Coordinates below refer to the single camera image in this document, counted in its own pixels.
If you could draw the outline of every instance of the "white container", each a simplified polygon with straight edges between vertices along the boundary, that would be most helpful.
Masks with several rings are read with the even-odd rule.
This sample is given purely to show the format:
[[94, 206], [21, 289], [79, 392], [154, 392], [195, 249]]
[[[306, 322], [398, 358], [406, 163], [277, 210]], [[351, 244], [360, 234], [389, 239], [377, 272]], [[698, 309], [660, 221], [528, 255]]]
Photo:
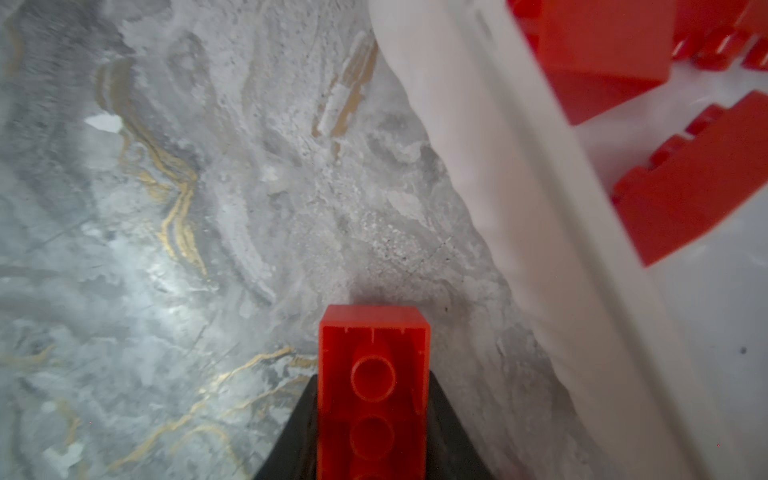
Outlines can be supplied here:
[[[768, 478], [743, 444], [756, 437], [744, 437], [729, 416], [744, 402], [721, 395], [736, 382], [727, 378], [733, 369], [705, 372], [685, 333], [698, 315], [677, 311], [689, 301], [686, 292], [660, 295], [677, 275], [700, 271], [667, 265], [672, 256], [649, 274], [604, 189], [709, 103], [723, 101], [718, 88], [730, 106], [753, 88], [740, 90], [739, 81], [764, 77], [750, 72], [724, 86], [713, 80], [712, 88], [710, 77], [678, 69], [670, 83], [575, 131], [503, 0], [369, 4], [382, 54], [595, 441], [631, 478]], [[698, 96], [665, 115], [670, 93], [682, 102]], [[710, 264], [717, 268], [717, 259]], [[716, 330], [710, 334], [720, 341]], [[762, 352], [750, 367], [758, 372]]]
[[768, 187], [648, 273], [751, 478], [768, 478]]

